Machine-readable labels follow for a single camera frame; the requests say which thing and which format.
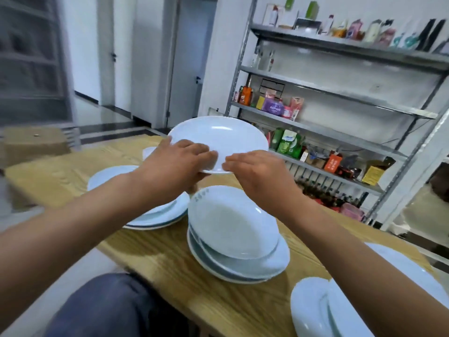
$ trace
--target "left hand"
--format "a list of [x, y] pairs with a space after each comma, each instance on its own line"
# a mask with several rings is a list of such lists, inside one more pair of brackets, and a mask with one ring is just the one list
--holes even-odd
[[139, 192], [151, 208], [176, 199], [208, 174], [201, 172], [213, 165], [218, 157], [205, 144], [181, 140], [171, 145], [171, 137], [162, 140], [156, 150], [131, 174]]

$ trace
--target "pink container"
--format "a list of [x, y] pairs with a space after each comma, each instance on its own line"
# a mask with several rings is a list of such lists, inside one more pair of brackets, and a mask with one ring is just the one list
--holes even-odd
[[341, 206], [340, 213], [357, 221], [362, 221], [363, 216], [365, 215], [363, 210], [358, 209], [352, 204], [344, 204]]

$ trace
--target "stack of plates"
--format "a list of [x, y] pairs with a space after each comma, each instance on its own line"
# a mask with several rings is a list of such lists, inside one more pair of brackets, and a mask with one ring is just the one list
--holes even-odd
[[201, 189], [188, 205], [188, 246], [198, 263], [232, 283], [254, 284], [277, 276], [290, 250], [276, 219], [234, 187]]
[[[434, 277], [405, 255], [388, 247], [367, 243], [417, 285], [449, 308], [449, 296]], [[334, 279], [305, 278], [290, 298], [291, 316], [298, 336], [372, 337], [362, 318]]]
[[[137, 168], [137, 165], [120, 165], [101, 170], [89, 179], [87, 190], [92, 190], [109, 181], [114, 176], [131, 172]], [[125, 228], [146, 231], [172, 225], [180, 221], [187, 214], [189, 200], [188, 193], [184, 192], [170, 203], [153, 208], [127, 223]]]

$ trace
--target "right hand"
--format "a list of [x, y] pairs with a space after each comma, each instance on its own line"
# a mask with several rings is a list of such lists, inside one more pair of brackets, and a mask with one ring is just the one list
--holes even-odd
[[284, 161], [268, 151], [228, 156], [223, 170], [233, 172], [248, 197], [283, 222], [294, 219], [299, 201], [306, 198]]

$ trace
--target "door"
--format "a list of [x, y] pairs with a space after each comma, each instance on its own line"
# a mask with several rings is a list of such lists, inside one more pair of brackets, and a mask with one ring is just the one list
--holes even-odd
[[132, 27], [137, 0], [114, 0], [115, 106], [131, 112]]
[[216, 1], [180, 0], [167, 126], [198, 113]]

